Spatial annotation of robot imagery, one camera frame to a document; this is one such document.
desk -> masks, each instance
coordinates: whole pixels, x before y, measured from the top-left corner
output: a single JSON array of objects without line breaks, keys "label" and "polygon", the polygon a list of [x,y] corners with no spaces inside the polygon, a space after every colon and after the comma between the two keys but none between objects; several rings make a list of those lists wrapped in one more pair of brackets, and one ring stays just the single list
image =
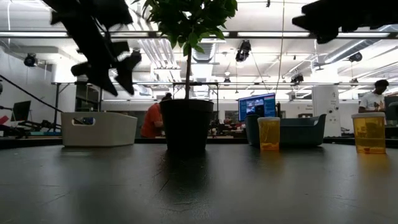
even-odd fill
[{"label": "desk", "polygon": [[396,223],[398,151],[162,144],[0,151],[0,223]]}]

white storage bin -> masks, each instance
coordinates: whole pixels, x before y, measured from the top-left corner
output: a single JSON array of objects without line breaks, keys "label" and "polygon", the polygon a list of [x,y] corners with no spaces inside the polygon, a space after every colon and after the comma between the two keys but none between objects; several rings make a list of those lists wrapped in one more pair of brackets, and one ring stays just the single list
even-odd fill
[{"label": "white storage bin", "polygon": [[[93,125],[75,119],[93,118]],[[137,118],[105,112],[62,113],[62,139],[65,147],[116,147],[134,144]]]}]

person in orange shirt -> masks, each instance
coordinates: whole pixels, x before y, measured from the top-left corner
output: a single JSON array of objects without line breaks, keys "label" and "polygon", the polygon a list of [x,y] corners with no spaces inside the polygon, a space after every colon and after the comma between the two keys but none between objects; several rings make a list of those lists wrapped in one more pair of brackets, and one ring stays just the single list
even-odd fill
[{"label": "person in orange shirt", "polygon": [[[165,97],[162,98],[164,100],[171,100],[172,94],[167,93]],[[147,113],[144,117],[144,124],[141,128],[141,137],[142,138],[155,138],[156,136],[162,135],[163,128],[163,120],[162,115],[160,113],[160,105],[155,103],[150,106]]]}]

person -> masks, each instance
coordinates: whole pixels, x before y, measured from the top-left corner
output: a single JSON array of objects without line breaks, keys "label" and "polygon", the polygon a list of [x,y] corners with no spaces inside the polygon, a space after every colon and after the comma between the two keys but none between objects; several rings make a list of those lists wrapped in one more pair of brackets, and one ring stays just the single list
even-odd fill
[{"label": "person", "polygon": [[374,91],[364,95],[359,103],[359,113],[385,112],[383,93],[389,86],[387,80],[379,80],[374,84]]},{"label": "person", "polygon": [[[164,100],[171,100],[172,94],[166,93],[166,96],[162,98]],[[163,121],[160,113],[160,105],[155,103],[150,106],[144,117],[144,124],[141,128],[142,138],[155,138],[162,134]]]}]

person in white shirt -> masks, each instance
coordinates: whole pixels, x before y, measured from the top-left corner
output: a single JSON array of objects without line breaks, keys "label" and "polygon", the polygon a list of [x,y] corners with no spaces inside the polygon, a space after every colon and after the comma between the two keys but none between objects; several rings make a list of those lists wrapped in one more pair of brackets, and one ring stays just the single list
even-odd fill
[{"label": "person in white shirt", "polygon": [[385,112],[383,93],[389,86],[387,80],[379,80],[374,84],[374,91],[364,95],[359,104],[359,113]]}]

